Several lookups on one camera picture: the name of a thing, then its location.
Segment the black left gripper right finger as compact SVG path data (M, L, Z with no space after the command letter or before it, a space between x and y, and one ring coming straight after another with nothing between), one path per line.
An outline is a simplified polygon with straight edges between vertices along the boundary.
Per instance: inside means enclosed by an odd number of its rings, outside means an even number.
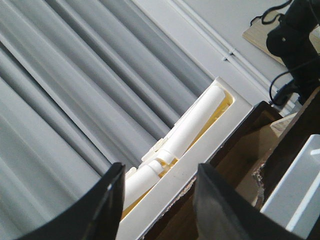
M209 163L197 168L193 195L200 240L298 240L240 196Z

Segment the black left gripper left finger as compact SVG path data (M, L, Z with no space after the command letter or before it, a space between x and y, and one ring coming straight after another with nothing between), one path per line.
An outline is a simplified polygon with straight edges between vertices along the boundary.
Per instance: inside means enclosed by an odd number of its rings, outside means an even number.
M116 162L66 211L20 240L114 240L125 196L125 165Z

